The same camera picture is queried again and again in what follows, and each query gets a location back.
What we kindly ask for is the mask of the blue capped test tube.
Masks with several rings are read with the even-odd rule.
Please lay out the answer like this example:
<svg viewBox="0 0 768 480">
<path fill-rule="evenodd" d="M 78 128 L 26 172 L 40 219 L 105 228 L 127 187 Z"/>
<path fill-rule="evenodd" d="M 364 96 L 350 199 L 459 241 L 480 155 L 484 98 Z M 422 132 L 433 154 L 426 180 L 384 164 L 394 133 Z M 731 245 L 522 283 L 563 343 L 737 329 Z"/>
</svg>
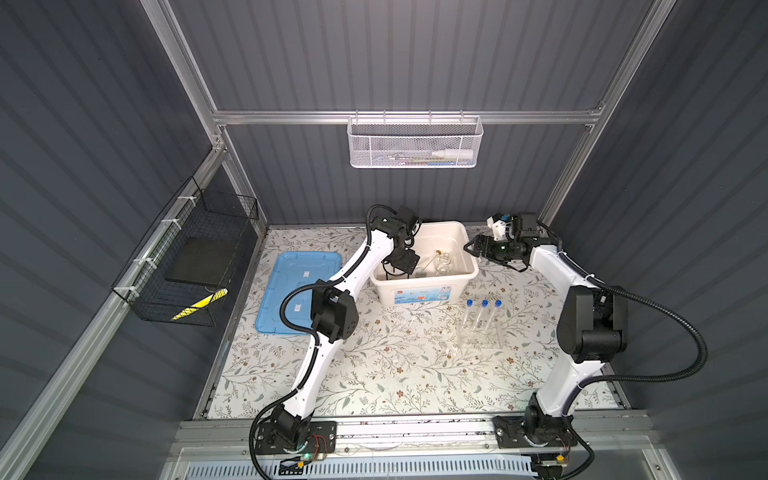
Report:
<svg viewBox="0 0 768 480">
<path fill-rule="evenodd" d="M 483 299 L 480 302 L 480 304 L 478 306 L 477 314 L 475 316 L 474 325 L 473 325 L 475 330 L 479 330 L 480 329 L 480 327 L 481 327 L 481 325 L 483 323 L 483 316 L 484 316 L 485 312 L 487 311 L 488 305 L 489 305 L 489 301 L 487 299 Z"/>
<path fill-rule="evenodd" d="M 472 299 L 467 299 L 464 307 L 463 316 L 458 323 L 458 329 L 461 334 L 464 334 L 464 332 L 467 329 L 467 324 L 473 312 L 473 308 L 474 308 L 474 301 Z"/>
<path fill-rule="evenodd" d="M 485 331 L 489 332 L 493 325 L 495 324 L 496 317 L 498 315 L 498 312 L 501 310 L 501 307 L 503 306 L 503 302 L 501 300 L 496 300 L 494 302 L 493 308 L 490 310 L 490 315 L 488 318 L 488 323 L 486 325 Z"/>
</svg>

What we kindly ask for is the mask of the white bottle in basket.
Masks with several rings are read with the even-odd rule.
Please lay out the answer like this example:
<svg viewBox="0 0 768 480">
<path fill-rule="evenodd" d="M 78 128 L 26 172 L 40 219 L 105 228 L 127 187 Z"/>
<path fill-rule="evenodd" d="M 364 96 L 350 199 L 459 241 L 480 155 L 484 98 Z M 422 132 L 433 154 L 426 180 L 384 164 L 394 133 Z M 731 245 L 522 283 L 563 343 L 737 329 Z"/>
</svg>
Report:
<svg viewBox="0 0 768 480">
<path fill-rule="evenodd" d="M 473 150 L 467 149 L 445 149 L 432 151 L 428 156 L 428 162 L 441 163 L 472 163 L 475 161 Z"/>
</svg>

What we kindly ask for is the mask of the clear glass flask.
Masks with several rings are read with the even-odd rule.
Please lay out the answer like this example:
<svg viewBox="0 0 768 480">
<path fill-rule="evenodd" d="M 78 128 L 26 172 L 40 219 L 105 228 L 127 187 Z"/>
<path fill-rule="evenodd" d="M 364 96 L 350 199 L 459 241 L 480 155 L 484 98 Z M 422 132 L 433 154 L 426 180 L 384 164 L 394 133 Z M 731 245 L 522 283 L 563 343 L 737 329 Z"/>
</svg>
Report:
<svg viewBox="0 0 768 480">
<path fill-rule="evenodd" d="M 453 257 L 450 252 L 440 252 L 433 261 L 435 273 L 438 276 L 449 276 L 453 274 Z"/>
</svg>

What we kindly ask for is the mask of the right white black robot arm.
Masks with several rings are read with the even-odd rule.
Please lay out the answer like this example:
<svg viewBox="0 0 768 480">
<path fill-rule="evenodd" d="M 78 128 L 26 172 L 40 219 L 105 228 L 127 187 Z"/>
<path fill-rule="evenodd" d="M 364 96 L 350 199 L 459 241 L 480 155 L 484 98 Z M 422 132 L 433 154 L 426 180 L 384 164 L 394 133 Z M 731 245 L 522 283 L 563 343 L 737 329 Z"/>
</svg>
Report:
<svg viewBox="0 0 768 480">
<path fill-rule="evenodd" d="M 684 317 L 648 298 L 600 280 L 575 262 L 560 238 L 534 213 L 494 214 L 487 220 L 491 232 L 478 234 L 464 249 L 476 258 L 542 274 L 563 300 L 555 330 L 561 354 L 545 381 L 531 397 L 521 420 L 510 432 L 497 429 L 501 438 L 523 439 L 533 447 L 546 447 L 559 439 L 572 445 L 569 427 L 576 398 L 589 385 L 600 382 L 665 383 L 688 378 L 703 369 L 708 349 L 702 334 Z M 605 375 L 602 369 L 629 344 L 629 303 L 650 308 L 674 320 L 693 339 L 696 357 L 680 371 L 657 375 Z"/>
</svg>

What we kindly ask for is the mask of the thin wire test tube brush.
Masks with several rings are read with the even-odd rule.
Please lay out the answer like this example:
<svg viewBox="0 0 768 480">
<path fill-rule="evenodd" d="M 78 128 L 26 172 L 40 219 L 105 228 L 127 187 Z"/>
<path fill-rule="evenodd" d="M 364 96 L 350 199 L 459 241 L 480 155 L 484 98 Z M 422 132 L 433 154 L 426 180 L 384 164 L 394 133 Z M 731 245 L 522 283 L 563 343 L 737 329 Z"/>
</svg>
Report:
<svg viewBox="0 0 768 480">
<path fill-rule="evenodd" d="M 433 255 L 426 263 L 420 262 L 417 265 L 416 270 L 417 271 L 424 271 L 424 270 L 426 270 L 434 262 L 436 257 L 437 257 L 437 255 Z"/>
</svg>

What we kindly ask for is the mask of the blue plastic lid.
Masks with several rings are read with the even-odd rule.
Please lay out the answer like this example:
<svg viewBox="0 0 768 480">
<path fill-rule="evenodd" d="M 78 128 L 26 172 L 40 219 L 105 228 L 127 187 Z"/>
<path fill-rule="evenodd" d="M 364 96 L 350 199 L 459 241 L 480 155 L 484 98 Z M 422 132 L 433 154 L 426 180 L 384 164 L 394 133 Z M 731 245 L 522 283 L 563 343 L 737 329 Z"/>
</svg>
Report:
<svg viewBox="0 0 768 480">
<path fill-rule="evenodd" d="M 317 280 L 327 280 L 341 268 L 342 257 L 334 252 L 285 252 L 278 256 L 273 267 L 255 329 L 261 334 L 297 335 L 298 331 L 285 326 L 279 310 L 285 297 L 296 288 Z"/>
</svg>

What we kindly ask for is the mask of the clear test tube rack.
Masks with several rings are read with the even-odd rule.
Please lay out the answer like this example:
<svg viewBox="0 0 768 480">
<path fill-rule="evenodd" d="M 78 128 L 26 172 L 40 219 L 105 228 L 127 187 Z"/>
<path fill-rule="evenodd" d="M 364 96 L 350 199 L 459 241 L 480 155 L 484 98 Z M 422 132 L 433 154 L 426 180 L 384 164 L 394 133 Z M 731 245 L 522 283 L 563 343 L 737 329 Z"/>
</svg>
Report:
<svg viewBox="0 0 768 480">
<path fill-rule="evenodd" d="M 502 350 L 505 346 L 503 331 L 496 320 L 474 321 L 459 319 L 456 323 L 457 345 L 460 350 Z"/>
</svg>

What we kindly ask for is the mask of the black wire ring stand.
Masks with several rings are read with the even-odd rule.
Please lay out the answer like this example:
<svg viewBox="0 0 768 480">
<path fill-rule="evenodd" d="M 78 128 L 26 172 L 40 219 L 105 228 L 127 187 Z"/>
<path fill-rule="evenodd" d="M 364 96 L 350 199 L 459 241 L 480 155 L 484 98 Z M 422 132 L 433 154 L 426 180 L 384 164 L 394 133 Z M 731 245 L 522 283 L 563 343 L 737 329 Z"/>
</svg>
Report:
<svg viewBox="0 0 768 480">
<path fill-rule="evenodd" d="M 386 280 L 397 279 L 397 278 L 400 278 L 400 277 L 405 277 L 405 278 L 409 279 L 411 277 L 410 273 L 408 273 L 406 271 L 398 270 L 398 269 L 396 269 L 394 267 L 389 268 L 386 263 L 382 264 L 382 269 L 384 271 L 385 279 Z"/>
</svg>

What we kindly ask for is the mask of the white plastic storage bin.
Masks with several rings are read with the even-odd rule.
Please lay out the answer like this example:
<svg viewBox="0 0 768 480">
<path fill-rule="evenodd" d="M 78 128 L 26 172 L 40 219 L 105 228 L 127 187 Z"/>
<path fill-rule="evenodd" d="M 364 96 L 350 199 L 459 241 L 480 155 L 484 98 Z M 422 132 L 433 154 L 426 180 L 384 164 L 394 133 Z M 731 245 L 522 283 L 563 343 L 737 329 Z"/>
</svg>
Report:
<svg viewBox="0 0 768 480">
<path fill-rule="evenodd" d="M 468 242 L 466 227 L 458 221 L 423 224 L 415 236 L 419 261 L 412 274 L 389 265 L 372 274 L 379 301 L 393 307 L 458 300 L 479 274 L 477 260 L 464 250 Z"/>
</svg>

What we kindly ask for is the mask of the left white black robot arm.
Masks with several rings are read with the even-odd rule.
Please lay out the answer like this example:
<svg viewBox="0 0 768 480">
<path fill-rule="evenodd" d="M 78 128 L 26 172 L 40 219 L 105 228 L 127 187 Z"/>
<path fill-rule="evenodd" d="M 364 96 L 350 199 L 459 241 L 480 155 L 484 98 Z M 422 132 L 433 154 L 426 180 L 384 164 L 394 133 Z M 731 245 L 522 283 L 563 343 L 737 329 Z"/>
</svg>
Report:
<svg viewBox="0 0 768 480">
<path fill-rule="evenodd" d="M 420 219 L 412 209 L 372 205 L 365 217 L 364 242 L 349 261 L 327 280 L 295 288 L 282 300 L 279 317 L 284 326 L 310 336 L 307 353 L 289 393 L 264 407 L 252 423 L 250 448 L 255 448 L 258 429 L 269 432 L 291 450 L 303 446 L 310 436 L 316 399 L 335 353 L 354 333 L 359 323 L 356 300 L 369 277 L 382 264 L 411 274 L 419 262 L 413 250 Z M 292 323 L 287 310 L 293 297 L 311 293 L 308 327 Z"/>
</svg>

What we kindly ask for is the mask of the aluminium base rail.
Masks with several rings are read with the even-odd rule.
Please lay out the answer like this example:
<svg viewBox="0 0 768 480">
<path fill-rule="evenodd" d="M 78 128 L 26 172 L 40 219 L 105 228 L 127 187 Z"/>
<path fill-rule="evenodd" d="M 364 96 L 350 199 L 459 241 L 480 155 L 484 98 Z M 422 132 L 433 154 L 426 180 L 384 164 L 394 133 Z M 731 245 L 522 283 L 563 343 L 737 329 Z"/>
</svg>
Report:
<svg viewBox="0 0 768 480">
<path fill-rule="evenodd" d="M 336 429 L 311 451 L 333 447 L 339 456 L 372 454 L 481 453 L 494 451 L 508 427 L 493 423 L 494 413 L 336 417 Z M 660 442 L 643 410 L 578 411 L 572 425 L 595 450 L 646 449 Z M 170 459 L 249 458 L 243 419 L 186 421 L 170 447 Z"/>
</svg>

